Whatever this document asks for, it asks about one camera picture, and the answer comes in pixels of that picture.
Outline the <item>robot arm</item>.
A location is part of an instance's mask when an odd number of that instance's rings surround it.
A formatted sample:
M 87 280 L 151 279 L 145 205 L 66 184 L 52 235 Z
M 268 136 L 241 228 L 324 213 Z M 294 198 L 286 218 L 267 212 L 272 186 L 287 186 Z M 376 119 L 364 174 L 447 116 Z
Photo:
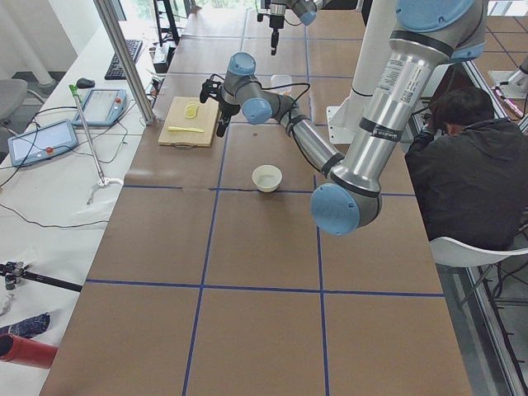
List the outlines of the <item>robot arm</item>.
M 261 85 L 250 54 L 234 54 L 224 80 L 206 81 L 200 100 L 219 103 L 218 135 L 238 113 L 253 125 L 282 125 L 327 180 L 310 200 L 314 222 L 345 235 L 378 216 L 380 175 L 431 75 L 439 65 L 482 54 L 487 14 L 485 1 L 372 2 L 351 93 L 332 118 L 351 133 L 346 153 L 318 133 L 292 97 Z
M 280 39 L 280 30 L 284 28 L 285 13 L 290 9 L 305 26 L 310 25 L 316 18 L 318 9 L 322 9 L 328 1 L 302 1 L 302 0 L 270 0 L 264 2 L 264 13 L 259 13 L 259 17 L 264 15 L 269 17 L 269 27 L 271 33 L 271 55 L 276 55 L 277 46 Z

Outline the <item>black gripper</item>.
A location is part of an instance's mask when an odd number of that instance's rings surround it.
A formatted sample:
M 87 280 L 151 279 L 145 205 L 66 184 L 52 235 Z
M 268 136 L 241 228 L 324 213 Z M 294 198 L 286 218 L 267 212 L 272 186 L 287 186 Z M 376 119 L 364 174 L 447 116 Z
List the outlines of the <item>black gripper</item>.
M 216 135 L 218 137 L 224 137 L 225 128 L 230 124 L 230 120 L 233 116 L 239 113 L 239 105 L 231 104 L 226 101 L 219 102 L 220 110 L 220 122 L 216 129 Z
M 281 26 L 270 26 L 272 29 L 271 33 L 271 55 L 276 55 L 278 37 L 280 36 Z

